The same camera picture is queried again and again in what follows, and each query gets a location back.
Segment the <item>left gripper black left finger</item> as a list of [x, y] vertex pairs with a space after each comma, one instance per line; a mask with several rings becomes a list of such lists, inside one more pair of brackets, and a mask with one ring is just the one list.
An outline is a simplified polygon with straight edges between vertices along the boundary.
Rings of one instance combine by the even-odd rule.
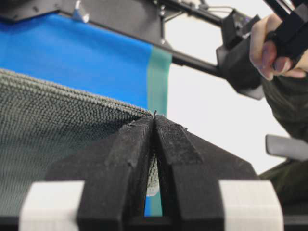
[[121, 231], [144, 212], [153, 118], [54, 163], [44, 181], [31, 185], [21, 231]]

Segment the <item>operator bare hand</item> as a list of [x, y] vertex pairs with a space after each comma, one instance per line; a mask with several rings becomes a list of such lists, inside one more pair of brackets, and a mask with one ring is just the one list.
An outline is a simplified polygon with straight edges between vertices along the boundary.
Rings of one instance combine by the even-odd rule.
[[250, 35], [250, 61], [265, 80], [272, 81], [275, 76], [304, 78], [308, 73], [308, 52], [306, 51], [297, 65], [288, 57], [277, 56], [275, 44], [266, 35], [274, 31], [282, 20], [276, 14], [255, 23]]

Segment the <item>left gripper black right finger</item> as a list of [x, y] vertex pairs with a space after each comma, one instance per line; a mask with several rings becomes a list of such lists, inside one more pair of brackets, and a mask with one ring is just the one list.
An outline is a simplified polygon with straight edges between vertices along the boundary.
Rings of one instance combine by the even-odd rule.
[[272, 184], [245, 160], [157, 115], [163, 215], [177, 231], [282, 231]]

